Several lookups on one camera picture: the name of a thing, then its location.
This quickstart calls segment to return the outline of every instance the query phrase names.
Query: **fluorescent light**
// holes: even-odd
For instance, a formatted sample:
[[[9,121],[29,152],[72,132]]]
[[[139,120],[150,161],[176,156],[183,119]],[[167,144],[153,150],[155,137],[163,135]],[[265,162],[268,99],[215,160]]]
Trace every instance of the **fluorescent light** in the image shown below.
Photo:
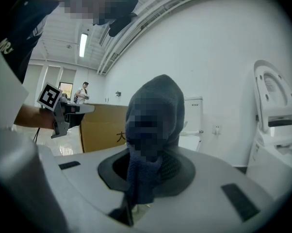
[[[84,57],[84,51],[86,49],[88,35],[86,33],[81,34],[80,46],[79,46],[79,56]]]

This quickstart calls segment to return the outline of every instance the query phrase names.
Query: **floor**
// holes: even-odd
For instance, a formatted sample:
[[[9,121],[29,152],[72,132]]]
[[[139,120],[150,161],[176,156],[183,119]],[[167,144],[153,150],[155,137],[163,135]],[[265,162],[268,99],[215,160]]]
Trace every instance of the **floor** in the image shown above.
[[[32,140],[37,132],[37,128],[15,126],[14,129]],[[82,153],[78,127],[69,129],[66,136],[55,139],[51,139],[52,133],[53,130],[40,129],[37,137],[37,144],[49,147],[54,156]]]

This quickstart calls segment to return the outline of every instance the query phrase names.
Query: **gray cloth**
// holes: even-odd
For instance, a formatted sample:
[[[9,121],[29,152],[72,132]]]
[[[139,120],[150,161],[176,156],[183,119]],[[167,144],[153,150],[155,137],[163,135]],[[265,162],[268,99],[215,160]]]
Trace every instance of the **gray cloth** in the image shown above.
[[[152,203],[152,190],[160,184],[162,150],[178,146],[184,124],[184,96],[167,75],[144,84],[131,98],[126,115],[130,151],[127,182],[132,204]]]

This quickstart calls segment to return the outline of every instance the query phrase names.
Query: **black printed character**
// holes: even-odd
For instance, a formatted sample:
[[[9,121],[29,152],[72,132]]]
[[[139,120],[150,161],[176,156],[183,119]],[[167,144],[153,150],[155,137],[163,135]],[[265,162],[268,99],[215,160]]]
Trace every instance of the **black printed character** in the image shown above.
[[[124,139],[125,140],[125,138],[123,137],[123,132],[121,131],[121,133],[119,133],[119,134],[117,134],[117,135],[119,135],[120,136],[120,138],[119,138],[119,140],[117,141],[117,142],[119,142],[121,139]]]

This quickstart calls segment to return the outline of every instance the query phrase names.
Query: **wall outlet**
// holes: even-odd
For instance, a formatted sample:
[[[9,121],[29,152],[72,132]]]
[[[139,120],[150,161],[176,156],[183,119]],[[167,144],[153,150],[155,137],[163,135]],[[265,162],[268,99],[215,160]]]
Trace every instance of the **wall outlet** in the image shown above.
[[[222,134],[222,126],[218,125],[218,124],[213,124],[212,134],[214,134],[214,135]]]

